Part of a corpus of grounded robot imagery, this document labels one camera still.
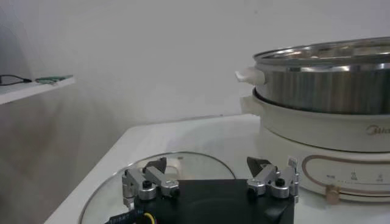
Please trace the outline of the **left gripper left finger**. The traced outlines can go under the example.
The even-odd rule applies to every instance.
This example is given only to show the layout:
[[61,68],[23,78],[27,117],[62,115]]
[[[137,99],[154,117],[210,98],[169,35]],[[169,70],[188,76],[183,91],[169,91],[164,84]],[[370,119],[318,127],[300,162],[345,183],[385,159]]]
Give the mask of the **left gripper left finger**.
[[122,174],[122,199],[129,209],[136,199],[152,201],[159,195],[177,198],[180,195],[178,178],[180,161],[161,157],[126,168]]

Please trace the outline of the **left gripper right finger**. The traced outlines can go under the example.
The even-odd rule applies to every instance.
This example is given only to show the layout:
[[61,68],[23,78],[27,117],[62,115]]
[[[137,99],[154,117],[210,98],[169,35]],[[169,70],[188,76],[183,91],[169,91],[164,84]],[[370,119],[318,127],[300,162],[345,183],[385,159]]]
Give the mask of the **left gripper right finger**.
[[276,199],[299,201],[299,173],[296,166],[280,170],[266,159],[247,157],[252,178],[246,181],[248,194],[254,198],[270,194]]

